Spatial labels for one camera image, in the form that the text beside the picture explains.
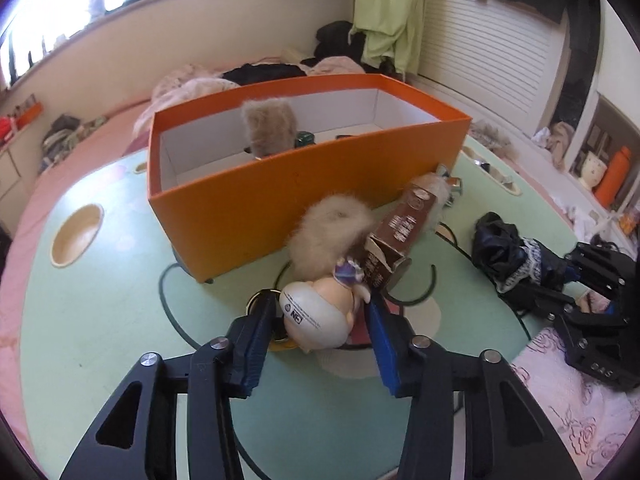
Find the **brown milk carton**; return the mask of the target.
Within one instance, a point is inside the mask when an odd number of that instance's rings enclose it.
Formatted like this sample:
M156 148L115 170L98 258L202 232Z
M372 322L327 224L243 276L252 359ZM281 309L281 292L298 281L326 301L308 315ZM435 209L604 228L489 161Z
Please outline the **brown milk carton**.
M364 243L364 278L372 289L394 286L410 264L410 250L424 232L436 229L442 211L462 194L456 177L424 174L413 179Z

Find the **beige furry pom-pom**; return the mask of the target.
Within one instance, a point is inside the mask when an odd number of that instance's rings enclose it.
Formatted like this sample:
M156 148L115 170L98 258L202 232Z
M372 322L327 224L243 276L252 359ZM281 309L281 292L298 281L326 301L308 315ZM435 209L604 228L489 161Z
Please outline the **beige furry pom-pom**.
M250 152L255 157L265 158L295 148L297 119L289 100L245 101L241 118Z
M373 211L349 195L331 195L307 209L288 240L299 281L330 275L341 258L359 247L375 227Z

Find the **pink rose quilt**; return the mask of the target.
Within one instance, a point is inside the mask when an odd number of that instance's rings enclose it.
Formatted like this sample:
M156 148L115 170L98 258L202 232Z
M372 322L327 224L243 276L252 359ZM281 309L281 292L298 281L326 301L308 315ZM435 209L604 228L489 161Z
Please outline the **pink rose quilt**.
M639 417L639 390L617 392L564 361L564 346L547 327L513 360L584 479L594 479L620 450Z

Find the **orange thermos bottle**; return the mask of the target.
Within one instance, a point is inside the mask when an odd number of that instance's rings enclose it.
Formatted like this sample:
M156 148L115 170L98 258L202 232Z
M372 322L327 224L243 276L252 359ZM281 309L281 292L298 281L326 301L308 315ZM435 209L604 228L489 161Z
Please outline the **orange thermos bottle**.
M611 207L630 169L631 150L623 145L613 156L604 177L594 192L594 197L605 209Z

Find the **wrappers in table slot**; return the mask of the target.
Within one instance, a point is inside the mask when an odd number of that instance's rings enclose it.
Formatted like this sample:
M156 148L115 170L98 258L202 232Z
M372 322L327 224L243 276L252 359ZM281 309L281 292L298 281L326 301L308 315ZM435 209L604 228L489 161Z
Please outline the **wrappers in table slot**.
M478 154L472 148L464 146L461 150L461 154L469 159L475 166L483 170L486 176L500 188L503 188L507 193L513 196L520 196L522 194L521 189L511 176L502 172L498 167L488 162L481 154Z

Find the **orange cardboard box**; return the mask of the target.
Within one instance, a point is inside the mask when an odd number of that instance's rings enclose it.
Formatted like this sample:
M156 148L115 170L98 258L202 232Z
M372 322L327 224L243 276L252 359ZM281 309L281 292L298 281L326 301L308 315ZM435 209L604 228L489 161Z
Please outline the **orange cardboard box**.
M282 98L314 143L257 159L241 107ZM206 282L280 249L305 210L332 194L371 207L452 167L470 125L461 110L382 75L280 79L156 113L148 197L186 270Z

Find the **pink clothes pile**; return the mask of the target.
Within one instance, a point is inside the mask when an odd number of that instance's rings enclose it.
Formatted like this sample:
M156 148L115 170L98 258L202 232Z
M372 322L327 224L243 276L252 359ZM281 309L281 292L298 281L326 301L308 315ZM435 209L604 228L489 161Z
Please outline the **pink clothes pile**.
M313 66L288 63L244 64L233 70L214 74L199 65L186 65L165 76L154 88L151 104L141 113L132 129L132 136L151 131L156 112L166 110L201 96L220 93L248 84L259 84L280 79L322 75L361 75L364 69L347 56L324 58Z

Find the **green hanging garment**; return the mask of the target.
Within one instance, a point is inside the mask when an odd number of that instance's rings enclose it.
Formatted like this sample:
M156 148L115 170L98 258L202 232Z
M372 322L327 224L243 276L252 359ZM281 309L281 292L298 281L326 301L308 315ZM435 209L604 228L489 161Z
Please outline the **green hanging garment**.
M361 61L378 67L386 58L397 73L419 67L424 0L355 0L352 32L366 39Z

